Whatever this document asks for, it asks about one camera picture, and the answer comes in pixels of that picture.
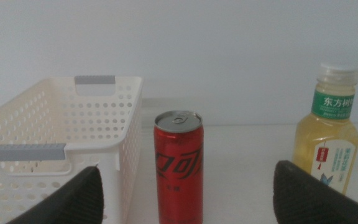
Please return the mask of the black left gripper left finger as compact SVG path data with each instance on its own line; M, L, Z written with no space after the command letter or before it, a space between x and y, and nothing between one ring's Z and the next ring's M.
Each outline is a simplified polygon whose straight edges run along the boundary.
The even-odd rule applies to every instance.
M97 167L87 167L8 224L101 224L104 193Z

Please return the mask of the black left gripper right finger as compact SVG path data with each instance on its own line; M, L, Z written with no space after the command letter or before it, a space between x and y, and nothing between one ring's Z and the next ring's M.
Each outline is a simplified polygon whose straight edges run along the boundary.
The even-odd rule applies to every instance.
M290 161L273 177L273 209L282 224L358 224L358 202L321 183Z

